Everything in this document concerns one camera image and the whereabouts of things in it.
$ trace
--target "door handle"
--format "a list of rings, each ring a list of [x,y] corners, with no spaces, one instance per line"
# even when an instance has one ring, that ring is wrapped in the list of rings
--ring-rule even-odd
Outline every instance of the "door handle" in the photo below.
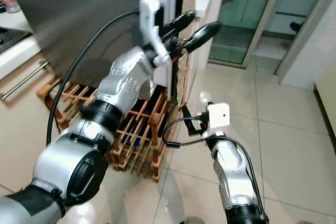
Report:
[[[49,61],[43,62],[41,66],[27,75],[24,79],[22,79],[17,85],[12,87],[6,93],[0,93],[0,100],[4,101],[7,97],[9,97],[12,93],[14,93],[18,88],[20,88],[23,84],[25,84],[28,80],[30,80],[34,75],[39,73],[42,69],[44,69],[49,64]]]

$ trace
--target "stainless steel refrigerator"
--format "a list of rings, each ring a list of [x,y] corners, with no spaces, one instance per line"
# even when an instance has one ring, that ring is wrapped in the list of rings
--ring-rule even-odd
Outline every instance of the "stainless steel refrigerator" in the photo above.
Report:
[[[139,0],[18,0],[52,68],[63,77],[91,36],[108,20],[139,8]],[[138,17],[109,28],[70,81],[97,87],[117,56],[142,45]]]

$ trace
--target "bottle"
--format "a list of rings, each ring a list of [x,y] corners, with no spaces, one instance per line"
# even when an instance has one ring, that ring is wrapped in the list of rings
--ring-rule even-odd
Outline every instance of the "bottle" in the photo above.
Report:
[[[6,9],[5,9],[5,5],[3,4],[3,1],[0,0],[0,13],[4,13],[6,12]]]
[[[3,0],[3,4],[8,13],[15,13],[20,10],[20,6],[16,0]]]

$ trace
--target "metal bracket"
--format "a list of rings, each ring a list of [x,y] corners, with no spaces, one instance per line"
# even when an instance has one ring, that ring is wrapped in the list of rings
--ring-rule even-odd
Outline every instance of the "metal bracket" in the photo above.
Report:
[[[227,133],[230,125],[230,106],[227,103],[210,104],[207,107],[209,112],[208,129],[203,132],[202,138],[214,134],[222,135]]]
[[[155,14],[160,9],[158,0],[140,0],[140,30],[145,42],[151,43],[157,56],[153,63],[157,67],[155,72],[164,71],[164,80],[162,74],[154,73],[154,82],[167,87],[167,99],[171,99],[172,88],[172,60],[159,37],[159,27],[155,25]]]
[[[12,87],[9,91],[6,93],[0,93],[0,100],[4,101],[8,96],[10,96],[12,93],[14,93],[18,88],[20,88],[23,84],[25,84],[28,80],[30,80],[34,75],[36,75],[38,72],[40,72],[42,69],[45,69],[46,66],[49,64],[48,61],[40,61],[39,64],[41,65],[37,69],[35,69],[32,73],[30,73],[28,76],[26,76],[23,80],[21,80],[17,85]]]

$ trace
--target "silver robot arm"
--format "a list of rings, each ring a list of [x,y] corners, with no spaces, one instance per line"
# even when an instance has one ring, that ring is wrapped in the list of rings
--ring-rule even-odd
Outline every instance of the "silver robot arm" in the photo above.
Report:
[[[211,150],[227,223],[267,224],[268,217],[262,206],[258,185],[256,181],[253,182],[254,172],[251,170],[251,174],[247,173],[248,156],[238,149],[237,144],[243,148],[239,142],[225,134],[230,125],[229,105],[210,104],[203,118],[206,118],[207,128],[202,138],[206,138]]]
[[[0,223],[56,223],[69,207],[91,199],[108,167],[105,153],[117,126],[153,71],[140,47],[120,56],[81,118],[41,153],[31,183],[0,198]]]
[[[178,41],[178,32],[194,19],[180,15],[162,27],[154,25],[156,0],[141,0],[140,27],[148,43],[121,55],[101,81],[96,99],[81,108],[81,118],[64,130],[39,156],[31,183],[23,190],[0,197],[0,223],[56,223],[74,205],[91,199],[99,190],[114,134],[134,106],[141,89],[150,94],[155,68],[164,66],[171,77],[171,59],[191,52],[213,37],[220,23],[198,30],[189,40]],[[168,90],[171,78],[166,78]]]

